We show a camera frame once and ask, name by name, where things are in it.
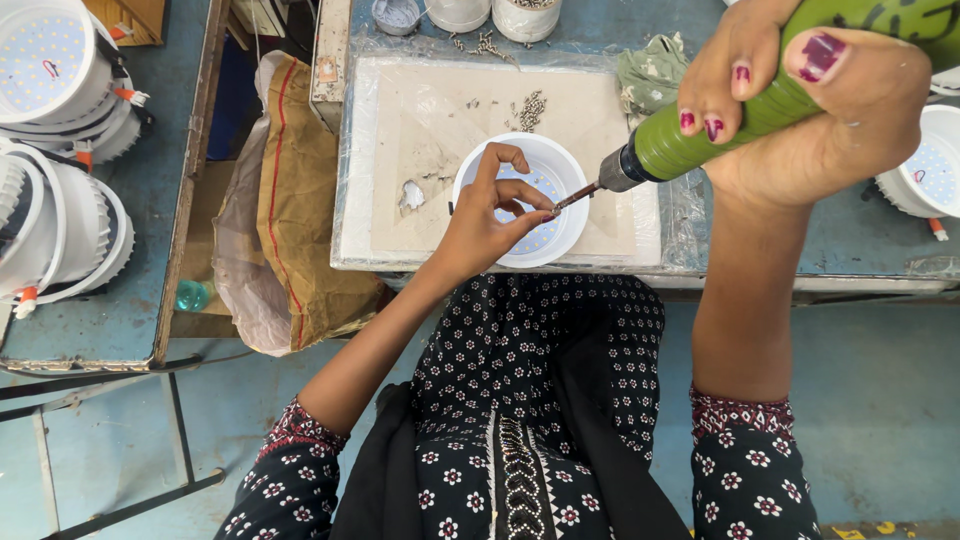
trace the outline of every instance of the water bottle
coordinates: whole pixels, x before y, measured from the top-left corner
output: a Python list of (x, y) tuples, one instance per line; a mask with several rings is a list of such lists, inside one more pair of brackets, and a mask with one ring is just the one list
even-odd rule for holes
[(206, 282), (180, 280), (177, 283), (175, 308), (179, 311), (202, 311), (216, 294), (217, 289), (213, 286), (213, 280)]

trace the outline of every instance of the person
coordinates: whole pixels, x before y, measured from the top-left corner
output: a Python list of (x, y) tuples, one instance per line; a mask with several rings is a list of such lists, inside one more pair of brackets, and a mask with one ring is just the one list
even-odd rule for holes
[[(681, 85), (684, 135), (733, 137), (798, 3), (726, 12)], [(930, 79), (920, 50), (857, 30), (803, 32), (783, 66), (825, 112), (704, 166), (714, 214), (690, 389), (704, 540), (822, 538), (787, 400), (794, 273), (813, 204), (916, 149)], [(494, 179), (507, 162), (528, 170), (518, 148), (487, 146), (433, 256), (284, 409), (217, 538), (689, 538), (648, 472), (663, 304), (630, 276), (483, 274), (553, 219), (535, 189)], [(338, 452), (447, 296), (413, 379), (377, 398), (331, 525)]]

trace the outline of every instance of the hand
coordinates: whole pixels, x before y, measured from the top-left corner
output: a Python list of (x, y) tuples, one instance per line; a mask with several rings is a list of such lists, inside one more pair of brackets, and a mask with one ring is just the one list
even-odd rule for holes
[[(777, 73), (780, 27), (799, 3), (741, 0), (727, 10), (681, 83), (684, 135), (707, 129), (716, 144), (733, 137), (740, 102)], [(870, 32), (815, 28), (790, 41), (783, 65), (825, 112), (704, 165), (718, 197), (750, 208), (803, 209), (900, 165), (920, 144), (930, 61), (917, 47)]]
[[(421, 268), (433, 273), (440, 282), (450, 284), (450, 288), (490, 268), (525, 234), (556, 217), (550, 212), (553, 202), (523, 180), (496, 180), (500, 163), (510, 163), (523, 174), (530, 172), (519, 148), (489, 143), (473, 184), (460, 190), (457, 208), (440, 246)], [(537, 210), (525, 212), (516, 200)], [(494, 209), (505, 209), (516, 219), (500, 223), (493, 217)]]

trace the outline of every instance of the blue table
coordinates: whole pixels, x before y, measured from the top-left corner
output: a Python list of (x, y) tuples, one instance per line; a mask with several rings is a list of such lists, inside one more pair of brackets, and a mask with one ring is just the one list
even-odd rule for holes
[(229, 2), (167, 0), (164, 45), (124, 47), (156, 128), (93, 176), (123, 200), (136, 244), (106, 294), (39, 307), (13, 321), (0, 365), (13, 369), (162, 365), (190, 214), (203, 171)]
[[(371, 17), (372, 0), (353, 3), (351, 35), (377, 33)], [(726, 6), (721, 0), (564, 0), (560, 23), (548, 38), (550, 49), (592, 55), (615, 54), (624, 48), (646, 45), (651, 35), (680, 32), (684, 51), (693, 58), (713, 33)], [(536, 62), (536, 53), (546, 51), (544, 42), (525, 51), (510, 44), (491, 20), (482, 31), (494, 29), (494, 43), (502, 51), (517, 52), (520, 63)], [(424, 17), (419, 34), (448, 37)], [(468, 48), (476, 33), (461, 36)], [(684, 181), (689, 192), (703, 201), (704, 213), (667, 213), (661, 204), (664, 263), (668, 268), (644, 271), (653, 283), (663, 286), (697, 287), (707, 268), (709, 181), (703, 171)], [(661, 202), (669, 198), (661, 189)], [(679, 223), (680, 219), (688, 223)], [(670, 251), (671, 231), (681, 225), (696, 237), (682, 249)], [(938, 242), (925, 220), (909, 216), (888, 203), (873, 181), (864, 181), (817, 205), (810, 220), (806, 245), (797, 268), (804, 286), (819, 290), (935, 291), (960, 282), (960, 220), (945, 219), (950, 241)]]

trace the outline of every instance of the sleeve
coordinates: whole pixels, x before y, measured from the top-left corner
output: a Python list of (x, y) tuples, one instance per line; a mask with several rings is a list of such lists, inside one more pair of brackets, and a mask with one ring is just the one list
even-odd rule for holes
[(788, 400), (750, 403), (690, 389), (694, 537), (822, 540)]
[(346, 443), (294, 398), (264, 438), (214, 538), (312, 538), (329, 530), (340, 481), (337, 455)]

